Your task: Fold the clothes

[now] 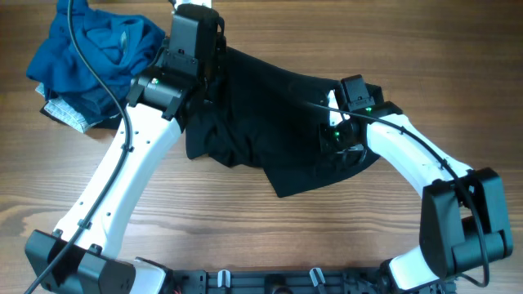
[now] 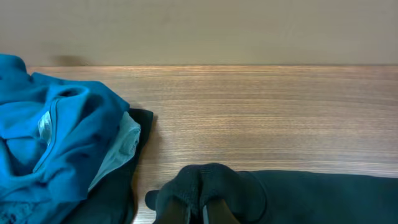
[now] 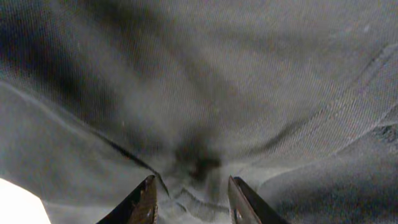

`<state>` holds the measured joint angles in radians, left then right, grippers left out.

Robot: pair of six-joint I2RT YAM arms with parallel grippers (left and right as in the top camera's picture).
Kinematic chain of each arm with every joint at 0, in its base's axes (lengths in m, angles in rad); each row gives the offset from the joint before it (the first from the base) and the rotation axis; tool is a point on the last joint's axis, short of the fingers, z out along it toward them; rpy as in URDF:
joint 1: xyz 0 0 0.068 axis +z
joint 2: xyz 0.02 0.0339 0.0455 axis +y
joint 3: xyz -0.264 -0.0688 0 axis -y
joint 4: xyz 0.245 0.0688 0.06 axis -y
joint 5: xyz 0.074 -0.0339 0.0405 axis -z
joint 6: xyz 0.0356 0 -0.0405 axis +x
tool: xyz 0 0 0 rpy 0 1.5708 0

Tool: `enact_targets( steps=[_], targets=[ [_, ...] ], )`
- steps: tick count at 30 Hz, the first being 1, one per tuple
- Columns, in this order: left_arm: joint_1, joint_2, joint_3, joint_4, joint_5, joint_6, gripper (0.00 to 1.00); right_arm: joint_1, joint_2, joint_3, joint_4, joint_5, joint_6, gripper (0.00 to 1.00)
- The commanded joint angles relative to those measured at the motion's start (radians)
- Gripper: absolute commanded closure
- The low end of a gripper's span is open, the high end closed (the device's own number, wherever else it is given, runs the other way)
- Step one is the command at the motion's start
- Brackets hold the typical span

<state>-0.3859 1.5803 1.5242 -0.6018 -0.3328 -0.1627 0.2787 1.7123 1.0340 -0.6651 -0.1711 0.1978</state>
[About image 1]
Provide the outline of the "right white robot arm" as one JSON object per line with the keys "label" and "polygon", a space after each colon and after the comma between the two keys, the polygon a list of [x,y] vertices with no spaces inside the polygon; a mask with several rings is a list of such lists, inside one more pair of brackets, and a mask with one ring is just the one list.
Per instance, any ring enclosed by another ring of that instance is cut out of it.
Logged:
{"label": "right white robot arm", "polygon": [[346,283],[367,283],[377,293],[445,293],[456,278],[487,287],[490,263],[513,250],[499,174],[449,156],[399,107],[376,100],[360,75],[341,80],[316,108],[329,113],[322,135],[330,148],[359,153],[359,165],[368,154],[381,156],[422,200],[418,246]]}

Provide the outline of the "black t-shirt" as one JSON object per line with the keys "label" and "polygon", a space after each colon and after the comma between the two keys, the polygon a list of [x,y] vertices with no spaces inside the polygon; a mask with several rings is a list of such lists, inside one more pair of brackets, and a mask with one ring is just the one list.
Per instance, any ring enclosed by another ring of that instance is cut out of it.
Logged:
{"label": "black t-shirt", "polygon": [[224,73],[186,127],[186,154],[261,168],[284,198],[346,180],[378,155],[322,150],[327,95],[338,81],[293,73],[230,47]]}

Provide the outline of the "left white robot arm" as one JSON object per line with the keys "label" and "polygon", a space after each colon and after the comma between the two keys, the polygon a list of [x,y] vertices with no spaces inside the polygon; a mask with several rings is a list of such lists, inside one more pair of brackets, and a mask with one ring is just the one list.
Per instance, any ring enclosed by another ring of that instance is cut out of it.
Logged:
{"label": "left white robot arm", "polygon": [[209,1],[172,4],[171,36],[132,82],[118,132],[77,202],[25,253],[33,287],[54,293],[173,293],[172,271],[121,261],[130,216],[163,156],[206,100],[226,50],[225,23]]}

